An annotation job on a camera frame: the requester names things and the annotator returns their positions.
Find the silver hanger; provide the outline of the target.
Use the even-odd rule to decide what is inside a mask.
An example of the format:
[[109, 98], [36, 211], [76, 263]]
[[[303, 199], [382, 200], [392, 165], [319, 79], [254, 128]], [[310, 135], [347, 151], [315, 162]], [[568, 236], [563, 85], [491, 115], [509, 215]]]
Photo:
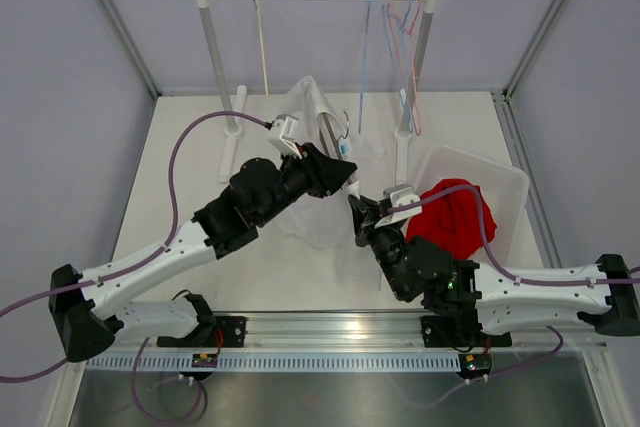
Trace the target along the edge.
[[348, 117], [342, 119], [335, 112], [322, 109], [316, 115], [316, 120], [318, 137], [324, 153], [333, 159], [354, 163]]

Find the white t shirt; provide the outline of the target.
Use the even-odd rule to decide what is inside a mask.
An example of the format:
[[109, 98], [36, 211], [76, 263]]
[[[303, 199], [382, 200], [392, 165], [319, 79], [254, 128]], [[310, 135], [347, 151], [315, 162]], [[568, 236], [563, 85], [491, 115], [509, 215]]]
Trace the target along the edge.
[[286, 94], [283, 112], [300, 120], [295, 139], [309, 147], [318, 185], [276, 219], [276, 227], [312, 247], [335, 250], [336, 280], [378, 292], [381, 273], [370, 250], [355, 241], [350, 202], [361, 195], [362, 172], [383, 153], [350, 132], [349, 114], [334, 108], [311, 76]]

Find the red t shirt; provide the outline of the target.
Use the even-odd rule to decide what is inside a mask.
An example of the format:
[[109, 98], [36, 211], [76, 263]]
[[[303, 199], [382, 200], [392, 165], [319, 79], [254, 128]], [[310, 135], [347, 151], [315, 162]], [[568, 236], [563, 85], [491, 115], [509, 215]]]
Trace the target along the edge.
[[423, 237], [456, 260], [469, 259], [483, 247], [474, 195], [463, 189], [424, 205], [409, 220], [405, 236]]

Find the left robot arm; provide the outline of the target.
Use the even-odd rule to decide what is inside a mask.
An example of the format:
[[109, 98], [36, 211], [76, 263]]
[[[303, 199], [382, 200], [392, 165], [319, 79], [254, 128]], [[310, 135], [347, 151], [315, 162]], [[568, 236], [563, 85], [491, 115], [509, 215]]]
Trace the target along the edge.
[[56, 269], [49, 311], [66, 360], [82, 362], [117, 343], [151, 339], [161, 347], [212, 343], [217, 319], [202, 295], [164, 302], [140, 302], [138, 296], [240, 250], [299, 198], [331, 196], [356, 170], [354, 163], [330, 158], [311, 143], [280, 165], [252, 158], [216, 199], [171, 230], [168, 240], [82, 272], [71, 265]]

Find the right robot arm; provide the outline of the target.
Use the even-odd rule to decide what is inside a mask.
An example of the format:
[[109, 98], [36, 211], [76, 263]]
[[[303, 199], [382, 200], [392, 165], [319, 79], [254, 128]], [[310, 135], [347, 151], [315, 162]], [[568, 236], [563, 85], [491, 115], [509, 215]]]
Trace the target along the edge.
[[639, 301], [624, 259], [604, 254], [595, 263], [564, 269], [513, 269], [457, 260], [435, 243], [402, 231], [419, 211], [412, 191], [382, 201], [349, 196], [355, 243], [368, 247], [394, 297], [415, 299], [452, 319], [454, 336], [468, 346], [515, 330], [585, 324], [599, 335], [639, 333]]

